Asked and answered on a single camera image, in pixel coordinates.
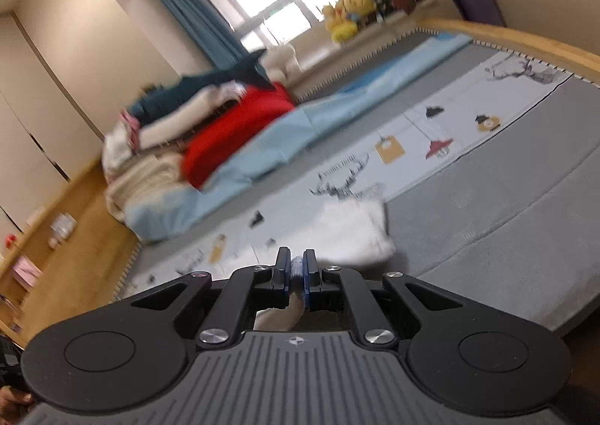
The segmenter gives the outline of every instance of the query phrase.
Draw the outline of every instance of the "black and white striped trim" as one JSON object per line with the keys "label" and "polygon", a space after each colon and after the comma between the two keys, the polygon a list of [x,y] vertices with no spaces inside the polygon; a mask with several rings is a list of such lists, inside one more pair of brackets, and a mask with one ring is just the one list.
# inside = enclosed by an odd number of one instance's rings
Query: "black and white striped trim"
{"label": "black and white striped trim", "polygon": [[114,303],[115,301],[118,301],[121,299],[121,292],[123,291],[123,288],[125,287],[125,281],[127,280],[127,276],[129,275],[131,268],[133,267],[134,263],[136,262],[137,258],[139,257],[141,250],[142,250],[142,243],[138,242],[136,244],[136,247],[133,248],[133,251],[131,252],[131,256],[129,257],[129,260],[127,261],[127,264],[125,265],[123,272],[121,273],[121,277],[119,278],[119,282],[116,284],[115,290],[113,291],[113,294],[110,297],[109,303]]}
{"label": "black and white striped trim", "polygon": [[533,61],[537,62],[538,64],[542,64],[544,66],[554,68],[554,69],[558,70],[559,72],[568,73],[569,75],[572,75],[579,80],[583,80],[585,83],[589,83],[589,84],[592,84],[596,88],[600,88],[600,85],[598,85],[597,83],[594,83],[593,81],[588,80],[587,78],[584,78],[581,75],[577,75],[576,73],[573,73],[573,72],[567,70],[566,68],[561,68],[560,66],[556,66],[555,64],[548,63],[547,61],[538,60],[537,58],[534,58],[530,55],[526,55],[525,53],[520,53],[518,51],[515,51],[514,49],[504,48],[503,46],[498,46],[493,43],[481,41],[479,39],[474,39],[473,44],[479,45],[479,46],[486,46],[487,48],[498,49],[499,51],[506,51],[507,53],[515,54],[521,58],[525,58],[526,60],[533,60]]}
{"label": "black and white striped trim", "polygon": [[309,90],[307,90],[305,93],[303,93],[302,95],[300,95],[298,97],[298,103],[305,102],[309,97],[311,97],[312,95],[316,94],[322,88],[325,88],[327,85],[335,82],[336,80],[340,79],[345,74],[351,72],[352,70],[354,70],[355,68],[359,67],[360,65],[362,65],[366,61],[368,61],[371,58],[377,56],[382,51],[384,51],[384,50],[386,50],[386,49],[394,46],[399,41],[402,41],[404,38],[407,38],[407,37],[409,37],[409,36],[411,36],[411,35],[413,35],[415,33],[425,33],[425,34],[430,34],[432,36],[437,36],[440,33],[440,31],[434,31],[433,29],[425,29],[425,28],[422,28],[422,27],[418,27],[418,28],[415,28],[413,30],[407,31],[406,33],[402,34],[401,36],[395,37],[390,42],[385,43],[384,45],[378,47],[377,49],[371,51],[370,53],[367,53],[363,57],[357,59],[356,61],[354,61],[350,65],[348,65],[345,68],[341,69],[339,72],[335,73],[334,75],[330,76],[326,80],[323,80],[321,83],[318,83],[314,87],[312,87]]}

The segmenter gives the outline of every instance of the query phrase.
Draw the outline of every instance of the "mattress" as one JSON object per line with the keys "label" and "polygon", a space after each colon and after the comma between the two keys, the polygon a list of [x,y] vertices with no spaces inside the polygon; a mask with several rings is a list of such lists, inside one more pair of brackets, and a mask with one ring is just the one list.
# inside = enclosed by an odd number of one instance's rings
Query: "mattress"
{"label": "mattress", "polygon": [[[304,100],[343,89],[428,37],[410,35]],[[150,271],[495,53],[475,44],[457,52],[184,235],[144,247],[130,277]],[[397,253],[367,276],[406,272],[552,330],[568,329],[600,292],[599,100],[593,84],[571,77],[489,141],[389,201],[388,232]]]}

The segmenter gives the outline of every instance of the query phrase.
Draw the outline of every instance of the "wooden bed frame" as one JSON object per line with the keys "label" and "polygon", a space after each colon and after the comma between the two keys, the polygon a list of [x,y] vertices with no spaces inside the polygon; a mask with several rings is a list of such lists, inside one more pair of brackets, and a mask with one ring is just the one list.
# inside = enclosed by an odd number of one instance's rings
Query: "wooden bed frame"
{"label": "wooden bed frame", "polygon": [[[600,83],[600,57],[534,34],[472,22],[422,19],[424,29],[465,33],[493,45],[514,49]],[[110,302],[132,252],[136,236],[106,210],[106,182],[99,160],[72,181],[0,264],[0,293],[20,306],[15,315],[0,306],[0,329],[25,347],[42,329]],[[52,250],[50,224],[60,213],[77,220],[71,238]],[[24,254],[43,275],[31,292],[14,280],[11,267]],[[14,331],[14,325],[20,330]],[[600,394],[600,314],[596,312],[566,338],[574,355],[572,380]]]}

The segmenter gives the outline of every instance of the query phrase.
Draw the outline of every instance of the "circular black cover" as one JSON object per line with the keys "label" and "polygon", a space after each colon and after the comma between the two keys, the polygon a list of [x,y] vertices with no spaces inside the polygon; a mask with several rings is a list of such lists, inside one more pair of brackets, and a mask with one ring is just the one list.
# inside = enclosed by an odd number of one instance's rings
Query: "circular black cover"
{"label": "circular black cover", "polygon": [[181,337],[159,314],[115,304],[47,328],[23,354],[27,384],[44,402],[83,413],[150,400],[187,362]]}
{"label": "circular black cover", "polygon": [[571,373],[559,337],[483,305],[430,312],[410,342],[407,362],[440,402],[490,417],[539,409]]}

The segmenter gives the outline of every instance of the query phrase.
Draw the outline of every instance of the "windowsill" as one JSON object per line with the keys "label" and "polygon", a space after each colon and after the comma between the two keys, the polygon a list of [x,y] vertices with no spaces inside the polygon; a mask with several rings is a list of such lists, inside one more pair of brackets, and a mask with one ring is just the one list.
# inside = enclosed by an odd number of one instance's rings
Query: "windowsill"
{"label": "windowsill", "polygon": [[423,0],[417,4],[413,13],[409,16],[404,11],[395,12],[389,15],[383,22],[371,24],[360,31],[355,37],[338,45],[331,40],[329,32],[325,29],[324,23],[317,27],[309,29],[302,33],[291,44],[296,48],[296,56],[302,73],[288,82],[286,87],[290,90],[307,80],[317,70],[330,66],[333,62],[339,60],[342,56],[357,51],[368,42],[375,41],[379,36],[391,34],[394,37],[398,34],[394,28],[403,22],[412,20],[418,12],[430,8],[436,3],[435,0]]}

